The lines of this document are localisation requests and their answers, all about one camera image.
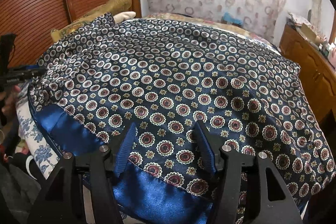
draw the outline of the ribbed blue pad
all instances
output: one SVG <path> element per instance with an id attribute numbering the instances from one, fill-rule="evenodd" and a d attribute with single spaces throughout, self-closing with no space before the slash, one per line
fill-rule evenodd
<path id="1" fill-rule="evenodd" d="M 211 175 L 217 172 L 215 165 L 215 155 L 198 123 L 195 123 L 194 136 L 196 137 L 199 150 L 203 159 L 203 166 Z"/>
<path id="2" fill-rule="evenodd" d="M 132 145 L 135 138 L 135 123 L 133 122 L 125 135 L 125 138 L 119 148 L 117 153 L 117 158 L 115 160 L 114 174 L 119 177 L 119 175 L 124 172 L 127 164 L 129 154 L 132 150 Z"/>

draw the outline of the pillow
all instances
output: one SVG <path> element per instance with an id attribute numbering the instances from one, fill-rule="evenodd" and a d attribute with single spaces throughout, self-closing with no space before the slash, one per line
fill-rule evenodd
<path id="1" fill-rule="evenodd" d="M 112 15 L 117 15 L 121 12 L 127 11 L 132 5 L 132 0 L 108 0 L 105 4 L 100 5 L 87 13 L 85 13 L 81 18 L 75 20 L 68 26 L 61 30 L 53 29 L 51 30 L 51 38 L 54 42 L 57 42 L 64 36 L 76 31 L 78 28 L 84 26 L 86 23 L 91 22 L 95 18 L 110 12 Z"/>

